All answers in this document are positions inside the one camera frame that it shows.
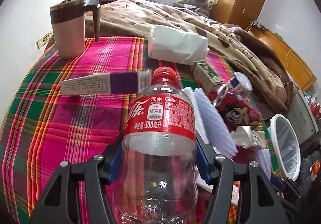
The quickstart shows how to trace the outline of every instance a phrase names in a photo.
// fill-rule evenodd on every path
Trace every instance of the red bottle cap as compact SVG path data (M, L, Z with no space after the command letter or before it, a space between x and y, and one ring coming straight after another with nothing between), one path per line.
M178 81L176 72L167 66L157 68L151 78L151 84L154 85L161 82L168 82L177 87Z

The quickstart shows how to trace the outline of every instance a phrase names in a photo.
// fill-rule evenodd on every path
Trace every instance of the plaid bed sheet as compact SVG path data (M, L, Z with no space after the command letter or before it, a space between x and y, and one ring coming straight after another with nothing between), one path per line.
M224 82L232 76L222 57L209 53L207 61ZM61 96L59 82L105 72L155 70L160 66L176 71L180 88L201 86L190 66L150 59L144 38L102 37L99 42L89 38L84 53L69 60L60 58L55 45L46 50L18 89L0 138L0 199L19 223L28 223L37 199L61 161L87 161L116 140L125 127L134 98L134 94ZM278 173L267 128L261 123L257 129L265 132L272 168ZM87 224L90 221L84 189L81 183L81 217ZM111 201L112 187L106 187L106 191ZM204 205L201 201L198 204L198 222ZM229 223L234 223L236 214L237 208L231 206Z

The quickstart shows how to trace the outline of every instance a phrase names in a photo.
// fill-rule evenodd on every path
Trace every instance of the blue gripper pad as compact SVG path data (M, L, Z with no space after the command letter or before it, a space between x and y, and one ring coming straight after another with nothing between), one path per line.
M197 145L196 165L197 165L198 171L200 173L201 178L205 180L206 184L212 185L210 169L209 169L210 168L209 161L207 160L205 153L198 141L196 142L196 145Z
M122 164L122 143L118 145L116 153L114 154L113 158L109 164L109 174L107 176L107 181L110 184L118 177L118 173L121 168Z
M280 191L284 192L284 182L273 173L271 175L271 183Z

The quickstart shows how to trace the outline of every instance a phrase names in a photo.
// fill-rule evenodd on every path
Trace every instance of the metal screw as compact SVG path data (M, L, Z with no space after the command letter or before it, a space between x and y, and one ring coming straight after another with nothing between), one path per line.
M215 158L219 161L224 161L225 160L225 156L223 154L218 154L215 156Z
M250 165L254 168L256 168L257 166L259 166L259 163L257 163L256 161L251 161Z
M68 164L69 164L68 161L62 161L62 162L60 163L60 166L61 166L61 167L66 167L66 166L68 166Z
M103 156L102 156L101 154L96 154L96 155L94 156L94 160L95 160L95 161L100 161L102 158L103 158Z

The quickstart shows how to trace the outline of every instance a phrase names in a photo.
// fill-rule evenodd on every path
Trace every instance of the mug handle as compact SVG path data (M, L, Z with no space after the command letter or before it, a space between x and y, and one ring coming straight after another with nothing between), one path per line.
M94 33L95 42L99 41L99 30L100 30L100 4L96 5L85 5L83 6L85 12L92 12L94 15Z

